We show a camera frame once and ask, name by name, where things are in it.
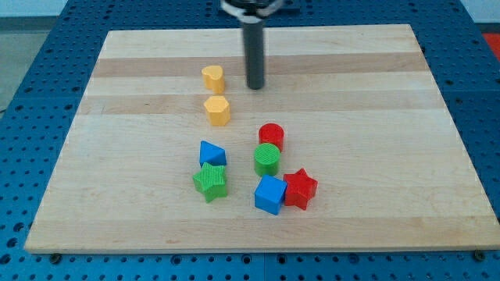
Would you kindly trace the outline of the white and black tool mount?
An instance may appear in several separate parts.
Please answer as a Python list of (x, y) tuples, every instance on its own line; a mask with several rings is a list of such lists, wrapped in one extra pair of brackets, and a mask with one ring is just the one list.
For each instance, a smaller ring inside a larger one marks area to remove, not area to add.
[(266, 18), (283, 6), (283, 0), (221, 0), (220, 8), (237, 18), (255, 16)]

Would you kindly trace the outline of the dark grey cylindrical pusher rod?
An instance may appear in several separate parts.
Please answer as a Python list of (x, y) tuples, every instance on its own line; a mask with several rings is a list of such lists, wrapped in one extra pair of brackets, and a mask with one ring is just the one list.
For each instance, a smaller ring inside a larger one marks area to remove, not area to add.
[(245, 54), (246, 85), (252, 90), (258, 90), (265, 83), (264, 21), (257, 17), (246, 17), (241, 27)]

